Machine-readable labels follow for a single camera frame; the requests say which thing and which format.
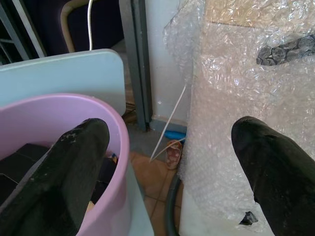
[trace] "wall baseboard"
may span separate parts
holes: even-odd
[[[166,124],[167,120],[164,120],[162,118],[157,118],[157,117],[152,117],[152,121],[150,122],[150,128],[152,130],[158,131],[158,132],[162,132],[163,128]],[[168,125],[167,130],[172,130],[172,131],[177,131],[177,132],[181,132],[181,133],[186,133],[187,132],[187,124],[186,123],[176,123],[175,122],[171,122]]]

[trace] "pink bucket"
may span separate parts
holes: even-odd
[[[50,145],[88,118],[100,118],[109,128],[108,150],[119,157],[106,191],[89,211],[77,236],[127,236],[130,207],[126,192],[129,155],[127,128],[108,104],[78,94],[51,94],[0,108],[0,160],[26,143]]]

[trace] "light blue board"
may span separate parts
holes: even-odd
[[[131,211],[131,226],[128,236],[154,236],[153,228],[130,162],[127,168],[126,179]]]
[[[126,109],[123,62],[116,52],[101,49],[0,66],[0,107],[56,92],[94,96],[122,115]]]

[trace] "blue object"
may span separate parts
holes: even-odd
[[[186,134],[181,133],[181,132],[177,132],[177,131],[170,131],[170,130],[166,130],[166,132],[164,133],[164,136],[168,139],[175,139],[175,140],[180,140],[186,137]]]

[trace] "wrapped package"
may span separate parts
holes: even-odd
[[[231,128],[243,116],[259,118],[315,157],[315,4],[189,0],[174,19],[165,29],[166,44],[186,72],[183,79],[192,81],[180,168],[185,189],[205,215],[266,232],[268,223],[234,153]],[[187,19],[196,26],[194,35],[183,28]],[[249,211],[258,221],[239,225]]]

